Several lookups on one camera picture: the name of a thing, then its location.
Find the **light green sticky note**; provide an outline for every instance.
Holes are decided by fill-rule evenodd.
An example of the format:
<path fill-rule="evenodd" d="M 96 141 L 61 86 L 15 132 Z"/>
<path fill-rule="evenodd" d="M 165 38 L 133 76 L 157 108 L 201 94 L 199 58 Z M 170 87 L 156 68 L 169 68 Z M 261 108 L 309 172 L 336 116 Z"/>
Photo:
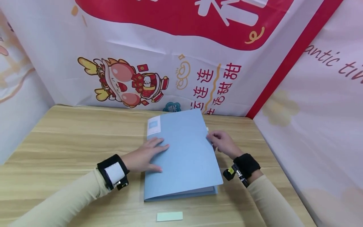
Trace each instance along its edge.
<path fill-rule="evenodd" d="M 158 213 L 156 216 L 157 222 L 178 221 L 182 219 L 183 219 L 183 212 Z"/>

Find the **yellow swirl decoration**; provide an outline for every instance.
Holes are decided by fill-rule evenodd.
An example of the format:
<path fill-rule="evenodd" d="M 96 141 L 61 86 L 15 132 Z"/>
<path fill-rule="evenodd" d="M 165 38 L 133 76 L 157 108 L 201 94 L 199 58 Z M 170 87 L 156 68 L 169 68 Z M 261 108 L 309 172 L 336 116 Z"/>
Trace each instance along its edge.
<path fill-rule="evenodd" d="M 177 69 L 176 77 L 179 81 L 176 83 L 176 88 L 183 90 L 188 85 L 188 76 L 190 74 L 190 64 L 187 61 L 183 61 Z"/>
<path fill-rule="evenodd" d="M 245 42 L 246 44 L 251 44 L 253 42 L 255 42 L 256 40 L 258 40 L 259 38 L 261 38 L 261 36 L 264 34 L 265 32 L 265 27 L 261 28 L 261 33 L 259 35 L 257 35 L 256 31 L 252 31 L 249 35 L 249 39 L 250 41 Z"/>
<path fill-rule="evenodd" d="M 209 105 L 209 103 L 212 101 L 212 99 L 213 99 L 213 92 L 216 90 L 216 88 L 217 88 L 217 80 L 218 80 L 218 78 L 219 78 L 219 71 L 220 71 L 220 69 L 221 69 L 221 65 L 222 64 L 219 64 L 218 65 L 218 67 L 217 67 L 217 76 L 216 76 L 216 78 L 214 79 L 214 81 L 213 81 L 213 89 L 212 89 L 212 92 L 210 93 L 211 94 L 211 97 L 210 97 L 210 99 L 209 99 L 209 101 L 205 104 L 205 106 L 204 106 L 204 111 L 202 112 L 202 114 L 204 114 L 206 111 L 207 111 L 207 109 L 208 109 L 208 105 Z"/>

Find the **red banner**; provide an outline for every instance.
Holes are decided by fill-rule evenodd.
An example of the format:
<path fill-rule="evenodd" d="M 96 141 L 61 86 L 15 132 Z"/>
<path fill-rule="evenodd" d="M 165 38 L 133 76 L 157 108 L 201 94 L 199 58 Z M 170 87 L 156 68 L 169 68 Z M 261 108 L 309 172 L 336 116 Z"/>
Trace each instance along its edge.
<path fill-rule="evenodd" d="M 200 36 L 237 50 L 260 48 L 294 0 L 76 0 L 91 16 L 178 36 Z"/>

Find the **wrist strap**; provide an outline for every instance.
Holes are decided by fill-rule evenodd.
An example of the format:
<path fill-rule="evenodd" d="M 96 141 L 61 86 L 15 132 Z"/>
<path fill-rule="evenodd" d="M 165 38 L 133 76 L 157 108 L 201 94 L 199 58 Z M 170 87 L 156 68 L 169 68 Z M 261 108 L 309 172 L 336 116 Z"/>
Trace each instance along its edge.
<path fill-rule="evenodd" d="M 258 162 L 250 155 L 243 154 L 233 160 L 239 168 L 241 174 L 247 179 L 252 176 L 252 173 L 261 169 Z"/>
<path fill-rule="evenodd" d="M 97 168 L 102 177 L 105 179 L 106 187 L 109 190 L 114 189 L 116 186 L 117 189 L 120 190 L 129 184 L 126 175 L 130 171 L 126 168 L 120 156 L 117 154 L 98 163 Z"/>

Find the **left hand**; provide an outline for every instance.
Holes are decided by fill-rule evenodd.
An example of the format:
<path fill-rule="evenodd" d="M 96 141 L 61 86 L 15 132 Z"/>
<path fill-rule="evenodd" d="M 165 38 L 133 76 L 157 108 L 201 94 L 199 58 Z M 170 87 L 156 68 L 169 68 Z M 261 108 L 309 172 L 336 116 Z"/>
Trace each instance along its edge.
<path fill-rule="evenodd" d="M 161 173 L 161 167 L 150 164 L 150 160 L 154 157 L 154 155 L 169 148 L 169 144 L 165 146 L 158 146 L 158 144 L 163 141 L 163 138 L 154 137 L 144 142 L 144 144 L 137 150 L 123 155 L 121 159 L 130 172 L 154 171 Z"/>

